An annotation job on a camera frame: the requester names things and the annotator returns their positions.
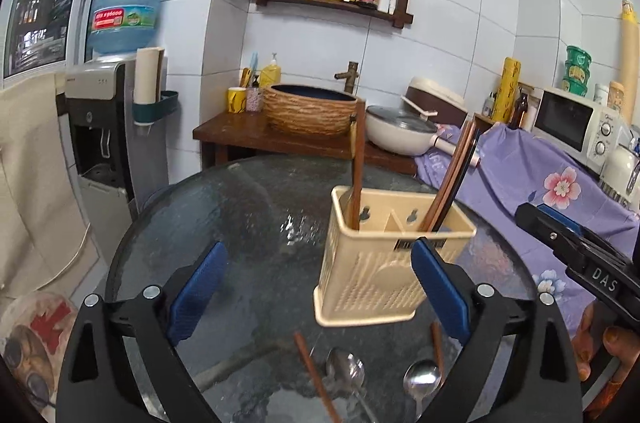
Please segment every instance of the round glass tabletop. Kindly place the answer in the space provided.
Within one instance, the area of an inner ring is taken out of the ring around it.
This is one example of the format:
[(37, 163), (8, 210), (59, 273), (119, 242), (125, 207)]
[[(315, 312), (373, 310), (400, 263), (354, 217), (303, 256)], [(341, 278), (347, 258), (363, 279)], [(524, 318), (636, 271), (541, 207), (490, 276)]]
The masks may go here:
[[(314, 316), (312, 292), (331, 190), (350, 180), (350, 162), (329, 158), (262, 156), (213, 167), (162, 193), (120, 244), (107, 301), (134, 297), (149, 284), (162, 285), (216, 241), (228, 249), (222, 287), (191, 338), (176, 348), (223, 423), (330, 421), (298, 356), (295, 331), (302, 332), (321, 373), (332, 347), (362, 360), (364, 394), (379, 421), (414, 421), (415, 405), (402, 389), (402, 378), (417, 359), (434, 358), (430, 324), (435, 315), (429, 302), (412, 320), (396, 324), (328, 328)], [(373, 167), (365, 168), (363, 187), (434, 192), (411, 177)], [(503, 295), (532, 298), (534, 284), (513, 249), (481, 218), (465, 213), (478, 231), (457, 263), (476, 283), (489, 282)], [(141, 393), (157, 408), (136, 344), (126, 340)], [(447, 337), (443, 344), (449, 371), (460, 346)], [(506, 364), (507, 358), (501, 361)], [(490, 407), (501, 378), (497, 374), (490, 376), (475, 415)], [(324, 383), (345, 422), (369, 420), (356, 398), (340, 392), (332, 378)]]

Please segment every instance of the woven sink bowl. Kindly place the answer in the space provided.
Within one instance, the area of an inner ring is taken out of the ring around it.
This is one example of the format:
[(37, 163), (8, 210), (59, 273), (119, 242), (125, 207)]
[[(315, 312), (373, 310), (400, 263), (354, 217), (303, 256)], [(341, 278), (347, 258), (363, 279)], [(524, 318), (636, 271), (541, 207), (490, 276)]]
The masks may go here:
[(340, 136), (356, 110), (352, 94), (309, 85), (271, 85), (264, 89), (264, 113), (276, 130), (301, 135)]

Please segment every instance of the white microwave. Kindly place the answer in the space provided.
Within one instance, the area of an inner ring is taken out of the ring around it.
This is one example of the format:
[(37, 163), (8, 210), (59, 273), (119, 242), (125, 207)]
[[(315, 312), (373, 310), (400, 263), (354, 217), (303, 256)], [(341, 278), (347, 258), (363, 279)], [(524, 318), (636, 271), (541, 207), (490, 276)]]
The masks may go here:
[(612, 108), (558, 88), (543, 91), (531, 129), (597, 175), (619, 143), (631, 142), (631, 131)]

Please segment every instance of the purple tablecloth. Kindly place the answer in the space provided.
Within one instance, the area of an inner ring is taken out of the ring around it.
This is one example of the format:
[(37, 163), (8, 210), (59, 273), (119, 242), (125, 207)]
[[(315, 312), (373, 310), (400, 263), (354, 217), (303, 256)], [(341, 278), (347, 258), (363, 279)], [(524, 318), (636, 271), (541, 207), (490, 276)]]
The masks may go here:
[[(444, 127), (443, 137), (457, 142), (460, 130)], [(551, 249), (515, 224), (523, 202), (544, 202), (590, 228), (631, 256), (638, 234), (638, 216), (609, 199), (596, 181), (567, 154), (524, 130), (496, 124), (480, 137), (481, 164), (470, 168), (456, 199), (494, 226), (521, 257), (538, 291), (552, 293), (571, 334), (593, 296), (567, 278)], [(416, 158), (418, 176), (439, 187), (450, 156), (431, 149)]]

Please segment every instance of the beige plastic utensil caddy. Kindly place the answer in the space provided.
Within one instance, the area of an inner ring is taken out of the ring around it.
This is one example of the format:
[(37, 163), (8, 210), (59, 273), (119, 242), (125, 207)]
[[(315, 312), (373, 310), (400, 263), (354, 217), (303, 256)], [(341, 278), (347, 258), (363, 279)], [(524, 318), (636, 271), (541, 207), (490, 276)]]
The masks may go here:
[(411, 245), (426, 237), (445, 262), (455, 262), (476, 227), (455, 203), (441, 231), (415, 231), (435, 194), (363, 188), (361, 206), (369, 218), (360, 231), (347, 227), (340, 198), (348, 186), (331, 192), (332, 212), (318, 286), (316, 320), (321, 326), (365, 326), (414, 317), (426, 298), (411, 268)]

